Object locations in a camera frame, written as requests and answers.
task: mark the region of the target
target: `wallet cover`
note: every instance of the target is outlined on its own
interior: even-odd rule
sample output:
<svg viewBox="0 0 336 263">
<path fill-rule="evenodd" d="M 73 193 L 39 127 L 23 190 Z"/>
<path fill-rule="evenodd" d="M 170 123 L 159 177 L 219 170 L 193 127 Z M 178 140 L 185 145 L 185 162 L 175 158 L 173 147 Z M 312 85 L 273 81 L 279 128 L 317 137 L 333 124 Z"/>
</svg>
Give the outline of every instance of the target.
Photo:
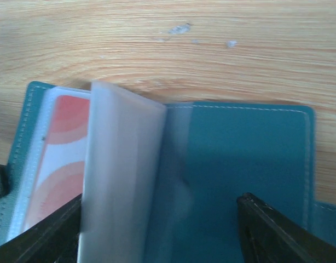
<svg viewBox="0 0 336 263">
<path fill-rule="evenodd" d="M 0 199 L 7 241 L 44 92 L 28 86 Z M 336 205 L 314 199 L 315 116 L 306 106 L 186 102 L 167 105 L 144 262 L 243 262 L 236 198 L 252 192 L 336 246 Z"/>
</svg>

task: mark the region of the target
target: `white debris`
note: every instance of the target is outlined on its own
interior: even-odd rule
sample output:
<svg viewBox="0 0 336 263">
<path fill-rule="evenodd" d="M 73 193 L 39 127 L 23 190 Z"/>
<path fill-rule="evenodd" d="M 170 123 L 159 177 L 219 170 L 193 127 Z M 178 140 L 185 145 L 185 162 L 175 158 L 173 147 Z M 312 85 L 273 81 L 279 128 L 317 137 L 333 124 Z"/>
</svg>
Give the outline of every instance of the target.
<svg viewBox="0 0 336 263">
<path fill-rule="evenodd" d="M 168 31 L 169 34 L 177 35 L 177 34 L 184 34 L 186 32 L 189 32 L 191 29 L 191 25 L 189 23 L 186 23 L 182 26 L 176 26 L 173 27 L 171 30 Z"/>
<path fill-rule="evenodd" d="M 235 47 L 237 44 L 237 41 L 236 40 L 230 40 L 230 41 L 227 41 L 227 47 L 228 48 L 233 48 Z"/>
</svg>

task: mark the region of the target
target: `white stitching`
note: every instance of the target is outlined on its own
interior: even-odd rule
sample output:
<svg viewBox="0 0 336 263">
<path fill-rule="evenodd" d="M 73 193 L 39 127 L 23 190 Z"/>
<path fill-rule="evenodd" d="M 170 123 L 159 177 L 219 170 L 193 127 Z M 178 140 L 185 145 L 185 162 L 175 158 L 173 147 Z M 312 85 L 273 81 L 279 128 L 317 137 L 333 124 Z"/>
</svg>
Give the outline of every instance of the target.
<svg viewBox="0 0 336 263">
<path fill-rule="evenodd" d="M 323 208 L 323 209 L 326 209 L 326 210 L 329 210 L 329 211 L 336 212 L 336 209 L 332 209 L 332 208 L 324 207 L 324 206 L 322 206 L 322 205 L 319 205 L 319 204 L 315 204 L 315 206 L 316 206 L 316 207 Z"/>
<path fill-rule="evenodd" d="M 78 206 L 79 202 L 75 202 L 71 207 L 69 207 L 64 213 L 63 215 L 61 215 L 61 221 L 63 221 L 62 219 L 66 218 L 66 215 L 68 214 L 69 211 L 71 211 L 72 209 L 74 209 L 74 207 Z M 49 226 L 49 229 L 53 229 L 55 225 L 60 224 L 60 222 L 58 220 L 55 220 L 53 222 L 53 224 L 51 226 Z M 44 238 L 45 234 L 42 234 L 38 237 L 38 239 L 34 242 L 34 244 L 38 244 L 40 243 L 40 240 L 42 238 Z M 24 255 L 26 255 L 26 253 L 28 253 L 30 250 L 32 249 L 32 247 L 28 247 L 25 251 L 22 252 L 22 254 L 19 256 L 18 259 L 16 259 L 17 261 L 19 261 L 19 259 L 23 258 Z"/>
<path fill-rule="evenodd" d="M 27 120 L 28 120 L 28 112 L 30 111 L 30 108 L 31 108 L 31 101 L 33 99 L 33 93 L 35 91 L 35 89 L 47 89 L 46 87 L 40 87 L 40 86 L 34 86 L 31 88 L 31 91 L 29 92 L 28 94 L 28 103 L 27 103 L 27 107 L 26 107 L 26 113 L 24 114 L 24 118 L 23 118 L 23 123 L 22 123 L 22 127 L 25 127 L 26 126 L 26 123 L 27 123 Z M 12 165 L 11 165 L 11 170 L 10 170 L 10 173 L 12 174 L 14 172 L 14 169 L 15 169 L 15 166 L 16 166 L 16 160 L 18 159 L 18 156 L 19 156 L 19 149 L 21 148 L 21 142 L 22 142 L 22 138 L 23 138 L 23 135 L 24 135 L 24 128 L 20 129 L 19 131 L 19 138 L 18 138 L 18 144 L 16 145 L 16 149 L 15 149 L 15 153 L 14 153 L 14 157 L 13 157 L 13 160 L 12 160 Z M 3 201 L 3 204 L 1 206 L 1 211 L 0 211 L 0 230 L 1 230 L 1 227 L 2 227 L 2 215 L 4 215 L 4 210 L 5 210 L 5 206 L 7 205 L 6 204 L 6 200 L 4 199 Z"/>
<path fill-rule="evenodd" d="M 308 228 L 308 210 L 309 210 L 309 169 L 310 169 L 310 119 L 308 114 L 304 111 L 298 110 L 289 110 L 285 108 L 256 108 L 256 107 L 236 107 L 236 106 L 206 106 L 206 105 L 192 105 L 192 106 L 170 106 L 167 108 L 193 108 L 193 107 L 201 107 L 201 108 L 228 108 L 228 109 L 241 109 L 241 110 L 258 110 L 258 111 L 289 111 L 289 112 L 299 112 L 304 115 L 305 120 L 305 157 L 304 157 L 304 204 L 303 204 L 303 227 L 305 229 Z"/>
</svg>

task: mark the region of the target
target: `card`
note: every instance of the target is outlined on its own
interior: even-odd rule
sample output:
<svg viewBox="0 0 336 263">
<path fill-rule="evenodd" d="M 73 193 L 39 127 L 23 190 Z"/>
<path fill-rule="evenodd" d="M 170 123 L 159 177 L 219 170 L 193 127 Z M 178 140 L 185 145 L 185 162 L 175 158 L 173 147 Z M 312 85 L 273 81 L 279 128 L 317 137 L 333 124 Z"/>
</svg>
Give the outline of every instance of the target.
<svg viewBox="0 0 336 263">
<path fill-rule="evenodd" d="M 69 95 L 56 99 L 34 180 L 23 231 L 83 190 L 89 100 Z"/>
</svg>

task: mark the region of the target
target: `table surface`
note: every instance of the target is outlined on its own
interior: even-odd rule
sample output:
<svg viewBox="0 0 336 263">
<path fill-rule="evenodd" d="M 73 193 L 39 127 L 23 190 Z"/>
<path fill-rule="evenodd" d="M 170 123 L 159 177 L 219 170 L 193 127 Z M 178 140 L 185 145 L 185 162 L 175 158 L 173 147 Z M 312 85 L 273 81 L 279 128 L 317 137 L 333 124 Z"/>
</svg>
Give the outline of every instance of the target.
<svg viewBox="0 0 336 263">
<path fill-rule="evenodd" d="M 316 195 L 336 203 L 336 0 L 0 0 L 0 163 L 30 81 L 92 79 L 163 101 L 312 106 Z"/>
</svg>

